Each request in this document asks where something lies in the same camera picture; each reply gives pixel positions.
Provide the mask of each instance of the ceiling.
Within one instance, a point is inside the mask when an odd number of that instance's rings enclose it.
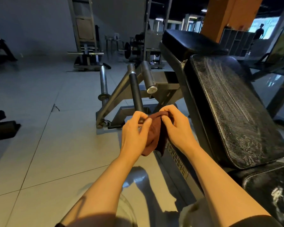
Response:
[[[159,3],[166,2],[166,4],[163,6],[153,3],[151,6],[150,18],[155,19],[157,17],[164,17],[168,0],[152,1]],[[209,0],[173,0],[169,19],[182,21],[182,19],[185,17],[185,14],[205,15],[205,13],[202,13],[201,10],[207,7],[208,2]],[[284,0],[263,0],[257,17],[280,16],[283,9]]]

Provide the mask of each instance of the finger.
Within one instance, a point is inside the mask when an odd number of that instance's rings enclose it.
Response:
[[[149,127],[151,126],[151,122],[152,122],[151,118],[148,118],[147,120],[145,120],[145,122],[143,124],[143,127],[142,127],[142,130],[140,132],[140,136],[141,137],[146,137],[147,138]]]
[[[148,117],[147,114],[143,113],[142,111],[135,111],[133,117],[130,119],[134,124],[138,124],[140,118],[146,119]]]
[[[162,107],[160,111],[169,111],[175,119],[179,118],[179,116],[182,114],[173,104]]]
[[[161,119],[163,123],[165,124],[167,131],[175,128],[175,126],[173,125],[173,123],[171,122],[168,116],[161,116]]]

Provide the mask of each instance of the weight bench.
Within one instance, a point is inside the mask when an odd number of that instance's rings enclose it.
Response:
[[[160,51],[175,71],[200,146],[284,226],[284,163],[276,161],[284,143],[242,66],[192,32],[166,30]],[[167,146],[184,177],[200,186],[186,157]]]

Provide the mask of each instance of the window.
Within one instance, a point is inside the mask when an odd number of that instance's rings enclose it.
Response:
[[[276,27],[279,18],[280,17],[256,18],[250,26],[249,32],[256,32],[256,30],[260,28],[260,25],[264,24],[264,35],[261,39],[268,39],[270,38],[274,28]]]

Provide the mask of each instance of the towel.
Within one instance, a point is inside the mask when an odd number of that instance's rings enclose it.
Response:
[[[161,116],[169,116],[167,111],[159,111],[150,115],[148,118],[152,119],[151,126],[148,131],[146,146],[142,152],[143,156],[148,156],[154,150],[157,150],[163,155],[167,140],[167,129],[163,123]]]

